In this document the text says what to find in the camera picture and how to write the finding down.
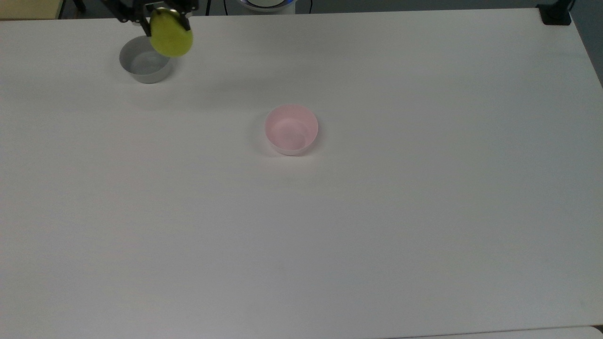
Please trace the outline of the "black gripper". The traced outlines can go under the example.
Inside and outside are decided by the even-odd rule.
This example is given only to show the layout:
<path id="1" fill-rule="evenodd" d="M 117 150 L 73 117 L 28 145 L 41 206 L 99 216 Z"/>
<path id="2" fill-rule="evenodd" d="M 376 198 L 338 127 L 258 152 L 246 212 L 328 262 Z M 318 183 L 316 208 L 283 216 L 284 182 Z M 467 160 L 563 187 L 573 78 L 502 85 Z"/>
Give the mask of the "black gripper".
<path id="1" fill-rule="evenodd" d="M 151 37 L 149 20 L 155 7 L 165 7 L 175 11 L 176 17 L 182 21 L 190 18 L 193 11 L 199 9 L 197 0 L 102 0 L 103 4 L 121 22 L 138 22 L 147 37 Z"/>

